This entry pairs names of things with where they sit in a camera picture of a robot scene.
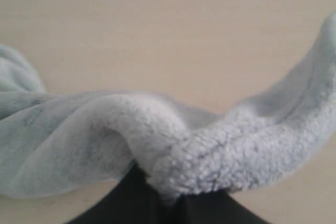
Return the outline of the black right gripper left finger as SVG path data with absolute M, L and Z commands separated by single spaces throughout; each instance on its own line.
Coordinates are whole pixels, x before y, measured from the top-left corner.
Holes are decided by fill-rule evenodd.
M 69 223 L 168 223 L 158 193 L 146 183 L 145 179 L 145 172 L 138 166 L 133 166 L 112 191 Z

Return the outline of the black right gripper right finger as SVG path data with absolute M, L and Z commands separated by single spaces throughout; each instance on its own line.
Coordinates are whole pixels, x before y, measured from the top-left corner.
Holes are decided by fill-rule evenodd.
M 245 208 L 225 191 L 217 191 L 183 197 L 181 223 L 258 224 L 265 223 L 265 220 Z

